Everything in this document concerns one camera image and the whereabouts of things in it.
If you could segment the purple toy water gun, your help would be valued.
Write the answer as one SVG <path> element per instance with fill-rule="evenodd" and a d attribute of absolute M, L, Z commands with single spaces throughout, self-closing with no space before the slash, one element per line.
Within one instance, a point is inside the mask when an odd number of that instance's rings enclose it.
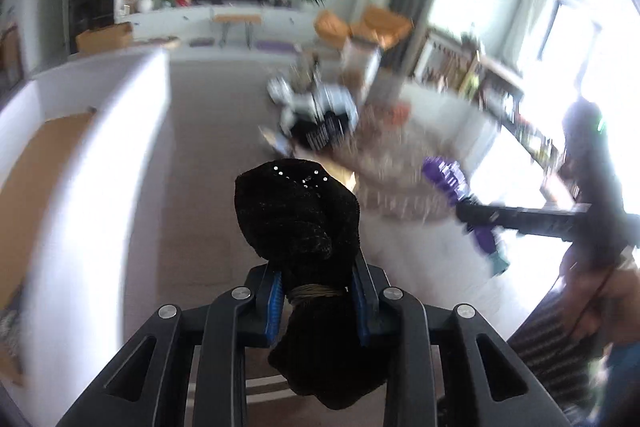
<path fill-rule="evenodd" d="M 427 157 L 423 161 L 422 174 L 428 182 L 446 196 L 451 207 L 456 208 L 459 202 L 477 204 L 477 198 L 470 192 L 469 184 L 460 164 L 455 160 L 443 157 Z M 466 225 L 480 252 L 489 261 L 491 275 L 498 277 L 510 267 L 510 262 L 503 254 L 498 237 L 491 227 Z"/>

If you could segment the black knit cloth bundle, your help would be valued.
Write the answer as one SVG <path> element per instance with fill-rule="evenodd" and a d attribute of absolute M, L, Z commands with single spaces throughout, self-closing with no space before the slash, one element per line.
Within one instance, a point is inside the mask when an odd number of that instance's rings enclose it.
<path fill-rule="evenodd" d="M 318 162 L 265 162 L 235 180 L 239 228 L 262 259 L 280 272 L 292 307 L 269 364 L 298 395 L 344 410 L 382 386 L 384 345 L 360 338 L 352 287 L 360 254 L 357 197 Z"/>

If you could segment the black patterned socks bundle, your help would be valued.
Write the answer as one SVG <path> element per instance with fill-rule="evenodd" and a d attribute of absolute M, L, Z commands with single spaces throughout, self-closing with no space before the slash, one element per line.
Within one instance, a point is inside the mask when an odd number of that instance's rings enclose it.
<path fill-rule="evenodd" d="M 290 129 L 292 138 L 308 150 L 320 152 L 340 144 L 352 132 L 352 118 L 347 113 L 328 110 L 322 120 L 297 116 Z"/>

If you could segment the white lotion bottle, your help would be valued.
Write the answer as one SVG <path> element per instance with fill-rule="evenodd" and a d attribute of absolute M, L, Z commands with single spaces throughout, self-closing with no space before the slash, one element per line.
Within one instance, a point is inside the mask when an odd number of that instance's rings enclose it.
<path fill-rule="evenodd" d="M 317 124 L 319 121 L 316 101 L 311 94 L 296 94 L 281 109 L 280 129 L 290 135 L 296 124 Z"/>

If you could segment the white cardboard box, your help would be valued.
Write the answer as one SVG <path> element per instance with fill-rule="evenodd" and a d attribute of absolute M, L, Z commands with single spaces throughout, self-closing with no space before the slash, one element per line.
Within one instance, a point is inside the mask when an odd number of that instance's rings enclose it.
<path fill-rule="evenodd" d="M 168 53 L 142 46 L 40 72 L 2 109 L 3 171 L 40 124 L 94 113 L 44 207 L 28 270 L 26 381 L 10 392 L 36 426 L 55 424 L 122 347 L 130 236 L 169 102 Z"/>

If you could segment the clear plastic food jar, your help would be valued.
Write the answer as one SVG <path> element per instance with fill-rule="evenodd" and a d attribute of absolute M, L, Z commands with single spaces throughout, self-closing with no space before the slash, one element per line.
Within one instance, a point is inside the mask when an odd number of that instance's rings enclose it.
<path fill-rule="evenodd" d="M 372 41 L 349 37 L 341 52 L 341 83 L 352 91 L 368 90 L 378 73 L 381 48 Z"/>

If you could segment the orange lounge chair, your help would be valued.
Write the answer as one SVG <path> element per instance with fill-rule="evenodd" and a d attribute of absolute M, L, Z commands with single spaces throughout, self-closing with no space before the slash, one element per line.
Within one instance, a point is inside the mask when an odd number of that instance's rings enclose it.
<path fill-rule="evenodd" d="M 413 23 L 403 15 L 369 5 L 355 23 L 347 23 L 333 12 L 323 10 L 314 20 L 314 30 L 322 41 L 335 49 L 340 50 L 347 39 L 360 38 L 386 51 L 411 34 Z"/>

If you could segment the bag of white balls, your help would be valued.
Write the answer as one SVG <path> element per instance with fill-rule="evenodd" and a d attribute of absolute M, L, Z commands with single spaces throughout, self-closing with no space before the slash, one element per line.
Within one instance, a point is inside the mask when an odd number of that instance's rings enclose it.
<path fill-rule="evenodd" d="M 274 104 L 287 106 L 293 98 L 293 90 L 283 77 L 274 77 L 267 82 L 267 92 Z"/>

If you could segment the white tv cabinet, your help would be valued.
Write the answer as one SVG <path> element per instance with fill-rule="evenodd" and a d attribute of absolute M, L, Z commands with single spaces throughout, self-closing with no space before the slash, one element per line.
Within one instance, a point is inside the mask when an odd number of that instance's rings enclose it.
<path fill-rule="evenodd" d="M 137 41 L 177 37 L 182 43 L 191 43 L 213 39 L 221 48 L 241 43 L 251 49 L 260 48 L 264 42 L 297 46 L 314 41 L 317 15 L 312 9 L 217 4 L 134 13 L 116 22 L 130 24 Z"/>

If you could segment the small wooden bench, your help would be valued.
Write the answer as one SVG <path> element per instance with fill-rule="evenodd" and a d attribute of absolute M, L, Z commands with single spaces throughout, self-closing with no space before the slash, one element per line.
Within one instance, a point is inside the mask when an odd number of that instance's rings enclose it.
<path fill-rule="evenodd" d="M 228 43 L 229 32 L 232 27 L 243 26 L 246 46 L 253 47 L 254 29 L 262 24 L 259 14 L 217 14 L 212 16 L 212 22 L 221 28 L 218 46 L 224 48 Z"/>

